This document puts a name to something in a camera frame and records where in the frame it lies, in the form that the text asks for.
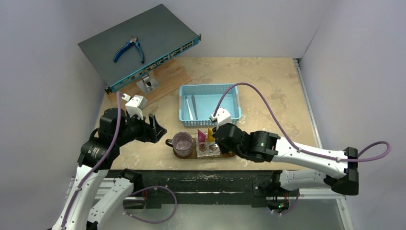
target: blue plastic basket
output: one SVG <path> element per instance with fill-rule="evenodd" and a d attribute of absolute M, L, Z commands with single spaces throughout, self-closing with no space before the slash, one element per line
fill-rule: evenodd
<path fill-rule="evenodd" d="M 207 85 L 182 85 L 179 93 L 179 119 L 185 127 L 208 127 L 216 126 L 217 123 L 210 121 L 210 115 L 214 112 L 221 95 L 233 84 L 207 84 Z M 192 95 L 196 100 L 197 118 L 193 109 Z M 190 119 L 185 96 L 193 115 Z M 220 107 L 225 108 L 231 114 L 231 121 L 236 124 L 241 118 L 240 100 L 238 89 L 234 87 L 224 97 Z"/>

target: metal bracket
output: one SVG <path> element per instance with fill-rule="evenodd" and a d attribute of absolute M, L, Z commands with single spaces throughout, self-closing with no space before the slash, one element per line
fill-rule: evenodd
<path fill-rule="evenodd" d="M 113 90 L 111 90 L 110 87 L 108 87 L 108 86 L 104 89 L 104 91 L 106 91 L 106 94 L 112 94 L 113 93 Z"/>
<path fill-rule="evenodd" d="M 159 83 L 155 79 L 153 71 L 148 72 L 147 74 L 142 76 L 141 79 L 142 80 L 137 82 L 137 85 L 144 94 L 147 94 L 159 87 Z"/>

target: pink packet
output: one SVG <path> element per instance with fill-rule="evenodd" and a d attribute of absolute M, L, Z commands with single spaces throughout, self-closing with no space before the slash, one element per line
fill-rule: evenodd
<path fill-rule="evenodd" d="M 206 141 L 206 135 L 200 130 L 197 130 L 197 137 L 198 137 L 199 142 Z"/>

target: wooden stand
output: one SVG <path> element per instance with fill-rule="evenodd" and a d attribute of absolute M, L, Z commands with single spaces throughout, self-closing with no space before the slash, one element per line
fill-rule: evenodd
<path fill-rule="evenodd" d="M 153 91 L 144 94 L 137 86 L 138 81 L 142 81 L 140 78 L 120 89 L 121 93 L 126 93 L 130 96 L 141 95 L 148 101 L 146 106 L 161 99 L 165 95 L 177 90 L 180 86 L 186 85 L 192 81 L 185 69 L 181 67 L 175 60 L 169 60 L 167 63 L 162 64 L 160 67 L 154 70 L 155 79 L 159 83 L 159 87 Z M 116 93 L 108 94 L 107 97 L 113 106 L 117 106 Z M 125 110 L 125 103 L 121 103 L 121 108 Z"/>
<path fill-rule="evenodd" d="M 179 159 L 208 159 L 208 158 L 221 159 L 221 158 L 230 158 L 230 157 L 234 157 L 234 156 L 235 156 L 234 153 L 229 152 L 229 153 L 220 154 L 220 155 L 217 155 L 217 156 L 207 156 L 207 157 L 199 157 L 199 158 L 198 158 L 198 157 L 197 157 L 197 152 L 196 152 L 196 139 L 195 139 L 195 138 L 193 138 L 193 145 L 192 145 L 192 148 L 193 148 L 192 153 L 191 153 L 189 156 L 187 156 L 187 157 L 179 156 L 179 155 L 175 152 L 175 150 L 173 150 L 173 154 L 175 154 L 175 156 L 176 156 L 177 158 L 179 158 Z"/>

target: yellow packet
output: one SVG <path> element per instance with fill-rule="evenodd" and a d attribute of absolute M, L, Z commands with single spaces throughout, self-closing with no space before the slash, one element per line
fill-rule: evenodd
<path fill-rule="evenodd" d="M 211 128 L 207 129 L 207 141 L 214 141 L 213 131 Z"/>

